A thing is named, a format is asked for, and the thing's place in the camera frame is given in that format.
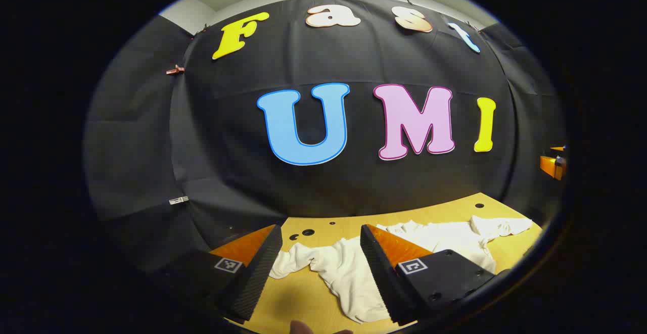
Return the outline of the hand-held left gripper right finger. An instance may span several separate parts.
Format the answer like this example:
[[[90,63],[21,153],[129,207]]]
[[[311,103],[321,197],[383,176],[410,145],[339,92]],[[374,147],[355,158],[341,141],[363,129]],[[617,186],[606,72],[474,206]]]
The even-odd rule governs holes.
[[[444,325],[466,315],[504,280],[452,249],[432,253],[372,224],[363,224],[360,246],[391,320]]]

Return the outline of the white garment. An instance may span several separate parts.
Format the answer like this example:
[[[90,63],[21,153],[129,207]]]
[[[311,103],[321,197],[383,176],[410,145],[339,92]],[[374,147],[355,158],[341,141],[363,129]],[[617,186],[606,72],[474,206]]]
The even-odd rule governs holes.
[[[498,237],[518,235],[533,226],[527,218],[484,219],[472,216],[469,221],[419,224],[414,221],[379,229],[404,238],[432,253],[451,249],[490,273],[495,273],[496,262],[488,249],[488,242]],[[360,246],[360,238],[342,238],[335,244],[310,248],[294,244],[281,251],[270,270],[273,279],[309,267],[316,272],[328,289],[337,296],[344,315],[363,324],[388,318],[369,263]]]

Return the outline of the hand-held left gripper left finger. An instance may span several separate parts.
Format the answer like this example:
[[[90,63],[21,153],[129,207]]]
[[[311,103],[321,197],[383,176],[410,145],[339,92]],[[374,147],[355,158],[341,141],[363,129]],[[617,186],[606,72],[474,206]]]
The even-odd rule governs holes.
[[[162,267],[162,287],[194,310],[243,324],[282,243],[281,226],[272,224],[209,252],[191,250]]]

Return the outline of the black backdrop cloth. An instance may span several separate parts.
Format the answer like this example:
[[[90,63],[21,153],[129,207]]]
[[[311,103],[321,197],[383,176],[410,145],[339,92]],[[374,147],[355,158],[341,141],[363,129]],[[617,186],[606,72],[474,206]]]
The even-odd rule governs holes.
[[[181,75],[166,75],[175,65]],[[140,270],[288,217],[374,216],[476,193],[543,224],[568,143],[535,55],[505,26],[397,0],[286,0],[190,35],[155,17],[88,113],[88,189]],[[187,196],[186,203],[169,200]]]

